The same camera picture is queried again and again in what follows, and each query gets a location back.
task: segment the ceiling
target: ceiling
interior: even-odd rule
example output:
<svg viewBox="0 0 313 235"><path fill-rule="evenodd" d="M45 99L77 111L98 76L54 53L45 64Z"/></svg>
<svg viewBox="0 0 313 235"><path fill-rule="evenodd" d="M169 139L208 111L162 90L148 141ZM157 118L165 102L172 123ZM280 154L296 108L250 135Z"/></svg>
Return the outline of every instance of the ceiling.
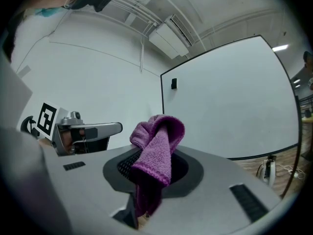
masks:
<svg viewBox="0 0 313 235"><path fill-rule="evenodd" d="M148 23L134 15L134 12L129 12L130 8L138 9L135 1L141 4L144 12L147 9L161 21L170 15L178 15L197 42L189 48L189 58L204 52L197 34L206 50L253 35L262 35L272 47L290 45L287 50L277 52L288 71L294 69L291 67L294 66L293 60L299 56L297 50L305 41L305 35L282 0L126 1L129 3L127 6L121 0L113 0L101 13L139 32L143 32Z"/></svg>

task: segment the pipe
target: pipe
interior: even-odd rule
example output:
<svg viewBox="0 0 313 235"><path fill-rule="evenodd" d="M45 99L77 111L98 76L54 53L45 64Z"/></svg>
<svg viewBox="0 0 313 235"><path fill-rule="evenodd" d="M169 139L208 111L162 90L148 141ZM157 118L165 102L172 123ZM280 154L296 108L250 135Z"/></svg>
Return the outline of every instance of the pipe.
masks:
<svg viewBox="0 0 313 235"><path fill-rule="evenodd" d="M149 27L150 24L147 24L147 27L145 27L145 29L143 30L142 34L145 34L147 28Z"/></svg>
<svg viewBox="0 0 313 235"><path fill-rule="evenodd" d="M190 27L192 28L192 30L195 32L196 36L198 37L199 41L201 42L204 51L206 51L206 47L202 41L202 39L200 38L199 34L197 33L196 29L194 28L194 26L191 24L191 22L188 20L188 18L183 14L183 12L171 1L171 0L167 0L187 21L187 23L190 25Z"/></svg>
<svg viewBox="0 0 313 235"><path fill-rule="evenodd" d="M119 24L122 24L122 25L126 26L127 28L129 28L129 29L131 29L131 30L137 32L137 33L140 34L141 36L143 36L143 37L145 37L145 38L148 38L147 36L145 36L144 34L142 34L139 30L136 30L136 29L132 28L131 26L125 24L124 22L121 22L121 21L119 21L119 20L117 20L117 19L115 19L115 18L109 17L109 16L104 15L104 14L102 14L102 13L98 13L98 12L95 12L95 11L81 11L80 13L90 13L90 14L95 14L95 15L97 15L97 16L99 16L99 17L109 18L109 19L111 19L111 20L113 20L113 21L116 21L116 22L118 22Z"/></svg>
<svg viewBox="0 0 313 235"><path fill-rule="evenodd" d="M139 7L142 7L142 9L144 9L146 12L150 13L151 15L153 15L155 18L157 18L160 22L163 22L163 20L157 16L155 13L153 13L151 10L149 10L148 8L146 8L144 5L140 4L139 2L137 2L136 0L128 0L130 2L135 3L136 5L138 5Z"/></svg>
<svg viewBox="0 0 313 235"><path fill-rule="evenodd" d="M144 55L144 51L145 51L145 40L144 40L144 38L141 38L140 42L141 42L140 73L142 73L142 69L143 69L143 55Z"/></svg>
<svg viewBox="0 0 313 235"><path fill-rule="evenodd" d="M150 28L149 28L149 29L147 30L147 32L146 32L146 35L148 34L148 32L151 30L152 27L155 27L155 25L152 24L152 25L150 26Z"/></svg>
<svg viewBox="0 0 313 235"><path fill-rule="evenodd" d="M133 4L130 4L130 3L126 2L126 1L124 1L124 0L116 0L116 1L119 1L119 2L122 2L122 3L124 3L124 4L127 4L128 6L131 6L133 9L137 9L137 10L140 11L142 14L144 14L144 15L146 15L148 18L150 18L151 21L153 21L153 22L159 24L158 21L157 21L156 19L154 19L151 15L149 15L148 13L142 11L140 8L134 6Z"/></svg>
<svg viewBox="0 0 313 235"><path fill-rule="evenodd" d="M126 7L126 6L122 5L122 4L119 4L119 3L116 3L116 2L113 2L113 1L110 2L110 4L120 8L122 10L125 10L128 13L131 13L131 14L135 15L136 17L138 17L139 19L143 20L147 24L150 22L150 20L147 17L145 17L143 15L139 15L136 11L133 11L132 9L130 9L130 8L128 8L128 7Z"/></svg>

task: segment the ceiling light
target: ceiling light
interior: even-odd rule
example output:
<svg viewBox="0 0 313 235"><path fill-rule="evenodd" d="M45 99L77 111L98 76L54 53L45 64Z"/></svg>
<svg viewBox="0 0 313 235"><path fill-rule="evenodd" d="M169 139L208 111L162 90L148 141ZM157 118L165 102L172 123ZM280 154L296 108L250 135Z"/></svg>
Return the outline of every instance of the ceiling light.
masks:
<svg viewBox="0 0 313 235"><path fill-rule="evenodd" d="M287 49L287 48L288 48L288 45L282 45L282 46L274 47L272 50L273 51L279 51L279 50L283 50L283 49Z"/></svg>

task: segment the white device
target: white device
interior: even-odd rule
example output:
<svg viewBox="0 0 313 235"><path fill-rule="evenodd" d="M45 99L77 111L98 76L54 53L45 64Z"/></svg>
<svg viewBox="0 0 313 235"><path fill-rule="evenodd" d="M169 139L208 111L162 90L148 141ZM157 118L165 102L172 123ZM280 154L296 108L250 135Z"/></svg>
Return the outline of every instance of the white device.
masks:
<svg viewBox="0 0 313 235"><path fill-rule="evenodd" d="M149 35L149 41L161 49L171 59L189 53L184 43L170 27L163 23Z"/></svg>
<svg viewBox="0 0 313 235"><path fill-rule="evenodd" d="M276 156L268 156L266 160L263 161L262 169L259 178L262 182L267 184L269 187L273 187L276 177Z"/></svg>

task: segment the whiteboard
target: whiteboard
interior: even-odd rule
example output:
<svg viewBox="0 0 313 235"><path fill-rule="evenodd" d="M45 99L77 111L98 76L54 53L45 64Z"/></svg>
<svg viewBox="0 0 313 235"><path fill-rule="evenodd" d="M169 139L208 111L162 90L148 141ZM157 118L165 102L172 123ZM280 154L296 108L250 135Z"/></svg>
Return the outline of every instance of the whiteboard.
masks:
<svg viewBox="0 0 313 235"><path fill-rule="evenodd" d="M177 90L171 89L177 78ZM181 145L225 158L274 153L298 143L289 78L261 36L240 40L162 74L163 111L185 124Z"/></svg>

